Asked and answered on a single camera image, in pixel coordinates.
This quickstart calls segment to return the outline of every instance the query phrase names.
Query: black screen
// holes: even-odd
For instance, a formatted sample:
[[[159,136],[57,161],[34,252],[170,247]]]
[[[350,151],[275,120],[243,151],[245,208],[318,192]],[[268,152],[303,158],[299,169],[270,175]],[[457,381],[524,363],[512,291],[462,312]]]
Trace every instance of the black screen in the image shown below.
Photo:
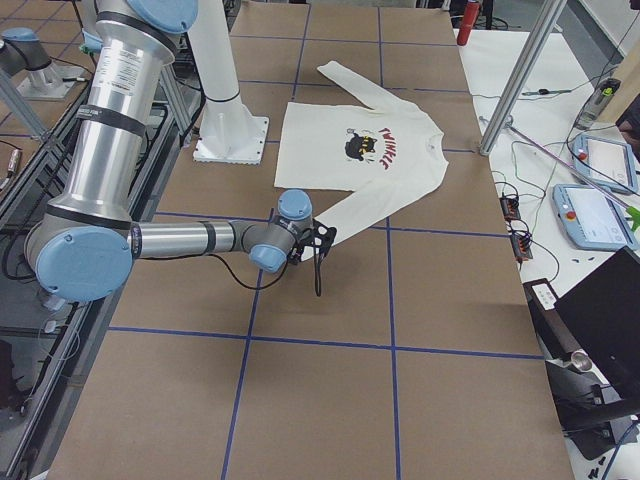
[[[640,260],[618,250],[556,302],[562,320],[625,397],[640,395]]]

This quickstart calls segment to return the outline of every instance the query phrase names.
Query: green object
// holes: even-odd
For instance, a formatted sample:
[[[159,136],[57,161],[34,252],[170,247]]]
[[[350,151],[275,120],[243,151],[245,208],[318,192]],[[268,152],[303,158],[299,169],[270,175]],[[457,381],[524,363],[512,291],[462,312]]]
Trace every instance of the green object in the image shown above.
[[[640,227],[640,210],[636,207],[627,207],[626,212],[631,215],[631,220],[633,221],[633,225],[631,226],[632,231],[636,231],[638,227]]]

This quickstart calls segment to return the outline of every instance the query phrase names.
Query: t-shirt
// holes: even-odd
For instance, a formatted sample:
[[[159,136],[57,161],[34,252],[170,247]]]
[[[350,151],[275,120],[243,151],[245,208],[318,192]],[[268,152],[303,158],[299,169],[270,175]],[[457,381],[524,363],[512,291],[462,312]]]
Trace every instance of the t-shirt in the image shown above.
[[[339,243],[435,190],[448,162],[442,131],[417,105],[337,62],[318,70],[370,108],[290,102],[275,186],[353,191],[316,216]]]

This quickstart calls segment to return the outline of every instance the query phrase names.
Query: black cartoon graphic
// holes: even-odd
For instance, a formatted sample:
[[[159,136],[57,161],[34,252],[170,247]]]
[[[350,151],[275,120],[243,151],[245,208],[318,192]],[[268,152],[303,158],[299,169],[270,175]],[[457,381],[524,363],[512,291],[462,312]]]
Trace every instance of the black cartoon graphic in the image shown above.
[[[373,162],[372,153],[375,153],[375,144],[378,141],[372,132],[363,130],[359,135],[353,128],[347,130],[347,142],[344,151],[350,159]]]

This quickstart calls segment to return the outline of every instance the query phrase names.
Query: white sticker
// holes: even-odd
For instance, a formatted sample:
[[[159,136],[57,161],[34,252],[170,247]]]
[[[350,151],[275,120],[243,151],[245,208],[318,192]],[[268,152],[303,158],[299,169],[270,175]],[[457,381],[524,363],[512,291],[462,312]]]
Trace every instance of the white sticker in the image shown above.
[[[98,87],[109,87],[115,92],[131,96],[141,65],[141,55],[105,47],[100,51],[100,68],[96,70],[93,83]]]
[[[556,297],[546,283],[533,285],[531,288],[545,310],[553,310],[555,308]]]

